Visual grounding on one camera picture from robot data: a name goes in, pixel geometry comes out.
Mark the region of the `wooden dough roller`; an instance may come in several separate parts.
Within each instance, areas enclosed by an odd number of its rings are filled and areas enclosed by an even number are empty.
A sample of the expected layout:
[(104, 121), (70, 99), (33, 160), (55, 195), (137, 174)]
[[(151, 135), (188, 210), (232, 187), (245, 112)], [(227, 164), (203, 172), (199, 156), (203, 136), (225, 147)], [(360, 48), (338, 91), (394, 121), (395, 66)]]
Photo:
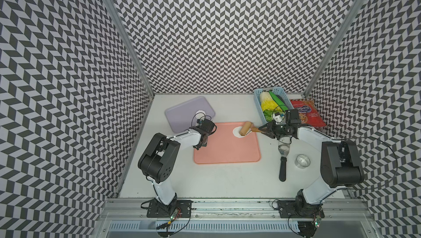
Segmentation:
[(245, 122), (239, 131), (241, 137), (245, 137), (250, 133), (260, 133), (261, 130), (258, 127), (255, 127), (252, 122)]

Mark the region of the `pink tray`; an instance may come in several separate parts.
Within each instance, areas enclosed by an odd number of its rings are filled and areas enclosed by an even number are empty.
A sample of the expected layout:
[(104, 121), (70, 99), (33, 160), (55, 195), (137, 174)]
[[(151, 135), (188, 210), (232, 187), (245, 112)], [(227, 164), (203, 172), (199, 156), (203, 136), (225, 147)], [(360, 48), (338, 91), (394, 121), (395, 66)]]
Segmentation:
[(217, 123), (216, 132), (209, 136), (206, 147), (194, 151), (194, 162), (198, 165), (220, 163), (258, 162), (261, 159), (256, 133), (237, 138), (232, 131), (244, 122)]

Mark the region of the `white dough piece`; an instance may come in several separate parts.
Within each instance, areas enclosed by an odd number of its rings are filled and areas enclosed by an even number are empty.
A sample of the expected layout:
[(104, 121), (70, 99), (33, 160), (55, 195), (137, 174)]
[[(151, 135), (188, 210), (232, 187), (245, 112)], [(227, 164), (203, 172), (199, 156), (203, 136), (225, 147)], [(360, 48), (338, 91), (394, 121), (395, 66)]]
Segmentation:
[(245, 133), (241, 133), (242, 130), (243, 130), (243, 127), (236, 127), (233, 129), (232, 133), (237, 138), (244, 138), (252, 132), (250, 128)]

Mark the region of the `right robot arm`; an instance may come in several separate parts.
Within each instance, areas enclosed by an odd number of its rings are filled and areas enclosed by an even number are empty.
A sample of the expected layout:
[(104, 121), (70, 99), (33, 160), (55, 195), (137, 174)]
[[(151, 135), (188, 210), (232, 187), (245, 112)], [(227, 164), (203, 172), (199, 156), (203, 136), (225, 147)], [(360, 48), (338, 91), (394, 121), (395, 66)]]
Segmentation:
[(320, 207), (336, 191), (364, 181), (365, 174), (356, 143), (350, 139), (333, 139), (302, 124), (297, 109), (287, 110), (281, 122), (273, 119), (252, 131), (277, 140), (291, 136), (311, 145), (320, 154), (320, 175), (297, 193), (296, 209)]

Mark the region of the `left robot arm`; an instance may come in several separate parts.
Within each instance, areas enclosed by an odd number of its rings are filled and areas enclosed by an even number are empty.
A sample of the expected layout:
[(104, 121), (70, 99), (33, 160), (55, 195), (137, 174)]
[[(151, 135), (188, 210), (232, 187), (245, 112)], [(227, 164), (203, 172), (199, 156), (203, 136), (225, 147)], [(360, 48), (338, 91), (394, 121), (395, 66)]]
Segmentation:
[(170, 177), (178, 153), (187, 148), (200, 150), (207, 146), (208, 138), (217, 131), (217, 125), (209, 119), (196, 122), (184, 132), (166, 136), (155, 134), (138, 161), (138, 168), (146, 179), (152, 183), (156, 200), (163, 206), (172, 206), (177, 200), (168, 178)]

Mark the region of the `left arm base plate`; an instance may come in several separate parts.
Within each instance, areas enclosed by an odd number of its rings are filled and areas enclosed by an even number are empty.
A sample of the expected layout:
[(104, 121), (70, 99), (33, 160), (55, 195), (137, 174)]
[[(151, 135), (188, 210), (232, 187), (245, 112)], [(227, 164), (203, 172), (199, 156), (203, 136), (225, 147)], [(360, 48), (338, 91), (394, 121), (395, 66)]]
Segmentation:
[(176, 209), (180, 209), (180, 218), (191, 216), (192, 200), (176, 200), (169, 205), (164, 205), (157, 199), (153, 199), (148, 206), (146, 216), (148, 218), (169, 218)]

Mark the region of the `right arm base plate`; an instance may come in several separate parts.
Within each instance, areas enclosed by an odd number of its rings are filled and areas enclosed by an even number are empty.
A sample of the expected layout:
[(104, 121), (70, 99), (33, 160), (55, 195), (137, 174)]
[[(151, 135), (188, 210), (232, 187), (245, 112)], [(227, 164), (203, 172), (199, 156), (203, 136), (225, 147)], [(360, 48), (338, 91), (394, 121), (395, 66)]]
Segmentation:
[(276, 200), (275, 210), (283, 219), (291, 218), (306, 218), (315, 219), (320, 217), (325, 218), (322, 205), (310, 205), (305, 202), (296, 202), (292, 200)]

